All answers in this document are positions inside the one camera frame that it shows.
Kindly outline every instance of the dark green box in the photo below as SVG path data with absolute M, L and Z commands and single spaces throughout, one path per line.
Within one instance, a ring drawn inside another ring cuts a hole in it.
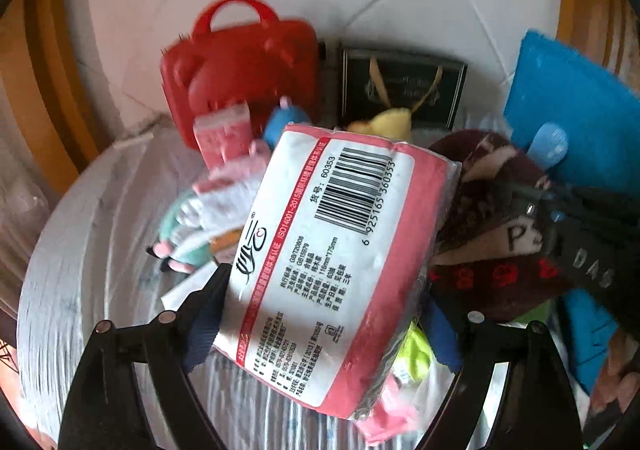
M 434 86 L 438 68 L 439 83 L 413 115 L 413 126 L 448 128 L 456 117 L 467 65 L 447 58 L 414 52 L 341 46 L 341 94 L 338 101 L 338 124 L 370 120 L 388 107 L 380 99 L 369 75 L 371 58 L 375 58 L 388 99 L 393 107 L 413 108 Z

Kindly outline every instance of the barcode number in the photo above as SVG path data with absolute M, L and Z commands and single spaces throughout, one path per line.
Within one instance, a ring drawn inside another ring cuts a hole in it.
M 316 219 L 367 235 L 374 206 L 382 201 L 380 188 L 388 186 L 383 180 L 391 181 L 386 174 L 390 162 L 390 156 L 345 147 L 328 178 Z

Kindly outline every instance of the curtain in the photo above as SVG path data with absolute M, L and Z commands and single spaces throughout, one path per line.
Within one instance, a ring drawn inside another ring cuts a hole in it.
M 47 199 L 0 138 L 0 310 L 14 319 L 29 259 L 48 217 Z

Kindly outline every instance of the red handle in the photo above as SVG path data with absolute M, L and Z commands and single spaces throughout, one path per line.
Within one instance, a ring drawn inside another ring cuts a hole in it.
M 214 2 L 200 14 L 200 16 L 196 20 L 196 24 L 193 26 L 192 35 L 195 36 L 210 32 L 211 21 L 215 14 L 220 8 L 232 2 L 242 2 L 243 4 L 248 4 L 249 6 L 254 8 L 254 10 L 260 17 L 261 22 L 279 20 L 276 12 L 261 0 L 219 0 L 217 2 Z

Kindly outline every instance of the brand logo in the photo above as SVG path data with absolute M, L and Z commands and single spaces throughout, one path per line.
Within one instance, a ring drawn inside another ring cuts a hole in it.
M 247 228 L 244 244 L 240 246 L 240 253 L 236 261 L 236 269 L 246 275 L 247 282 L 255 271 L 255 253 L 263 249 L 266 240 L 267 229 L 259 228 L 258 221 L 252 220 Z

